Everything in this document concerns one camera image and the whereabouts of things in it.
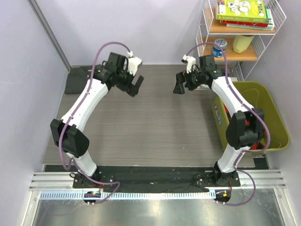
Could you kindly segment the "grey pinstriped long sleeve shirt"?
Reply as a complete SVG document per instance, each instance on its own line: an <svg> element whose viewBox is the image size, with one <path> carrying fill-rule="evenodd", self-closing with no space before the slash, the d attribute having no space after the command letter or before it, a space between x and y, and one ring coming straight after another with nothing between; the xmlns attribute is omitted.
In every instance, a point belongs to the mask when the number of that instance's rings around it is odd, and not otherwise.
<svg viewBox="0 0 301 226"><path fill-rule="evenodd" d="M67 75L65 94L80 94L90 78L91 65L73 66Z"/></svg>

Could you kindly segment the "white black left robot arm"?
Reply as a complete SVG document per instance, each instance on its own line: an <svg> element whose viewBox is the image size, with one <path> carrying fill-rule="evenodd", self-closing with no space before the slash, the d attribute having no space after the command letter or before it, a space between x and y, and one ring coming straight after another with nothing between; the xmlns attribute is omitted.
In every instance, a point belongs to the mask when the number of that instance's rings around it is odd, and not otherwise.
<svg viewBox="0 0 301 226"><path fill-rule="evenodd" d="M138 94L144 77L139 76L136 83L132 81L142 63L131 51L127 56L111 52L108 60L92 66L87 84L71 109L61 119L53 119L50 123L60 156L70 158L88 187L97 187L102 181L99 168L88 152L90 141L84 134L85 125L111 88L117 87L131 97Z"/></svg>

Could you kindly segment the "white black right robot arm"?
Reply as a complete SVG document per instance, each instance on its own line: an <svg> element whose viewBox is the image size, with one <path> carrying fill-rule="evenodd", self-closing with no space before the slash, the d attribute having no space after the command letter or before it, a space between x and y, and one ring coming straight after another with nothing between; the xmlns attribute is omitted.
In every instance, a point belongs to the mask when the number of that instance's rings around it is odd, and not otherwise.
<svg viewBox="0 0 301 226"><path fill-rule="evenodd" d="M212 55L200 57L199 65L194 57L187 55L182 57L182 62L186 70L176 74L173 93L184 94L185 88L193 91L205 84L221 99L231 116L225 132L227 145L212 174L216 185L225 186L236 177L237 165L244 154L260 141L264 112L247 103L233 86L227 68L218 68Z"/></svg>

